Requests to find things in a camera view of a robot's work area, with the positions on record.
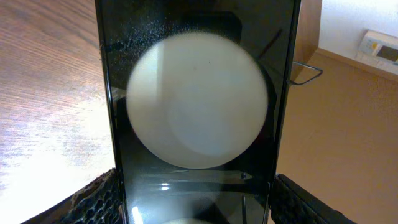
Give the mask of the black smartphone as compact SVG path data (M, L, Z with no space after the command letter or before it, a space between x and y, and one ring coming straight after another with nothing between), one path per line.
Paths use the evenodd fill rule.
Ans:
M300 2L95 6L126 223L266 223Z

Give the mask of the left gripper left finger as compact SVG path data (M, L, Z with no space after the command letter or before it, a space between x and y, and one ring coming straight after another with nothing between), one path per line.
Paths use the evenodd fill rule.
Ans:
M52 208L26 220L40 224L124 223L122 202L115 168Z

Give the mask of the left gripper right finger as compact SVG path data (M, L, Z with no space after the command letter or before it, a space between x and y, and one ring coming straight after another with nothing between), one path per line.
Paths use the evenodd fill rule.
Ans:
M275 176L270 200L274 223L354 224L283 174Z

